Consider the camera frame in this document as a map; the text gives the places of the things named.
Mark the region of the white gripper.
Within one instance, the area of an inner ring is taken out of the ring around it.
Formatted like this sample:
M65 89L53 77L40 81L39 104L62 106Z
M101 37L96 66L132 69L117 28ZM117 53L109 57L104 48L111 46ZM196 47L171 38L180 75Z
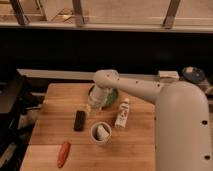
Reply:
M87 114L92 114L92 108L103 107L107 101L108 89L94 85L88 96Z

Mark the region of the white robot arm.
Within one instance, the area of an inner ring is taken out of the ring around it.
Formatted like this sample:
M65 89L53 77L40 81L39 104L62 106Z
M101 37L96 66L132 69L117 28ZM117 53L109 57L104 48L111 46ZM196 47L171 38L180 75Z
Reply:
M155 171L213 171L209 105L199 87L125 78L113 69L96 71L93 81L89 104L95 108L109 88L155 105Z

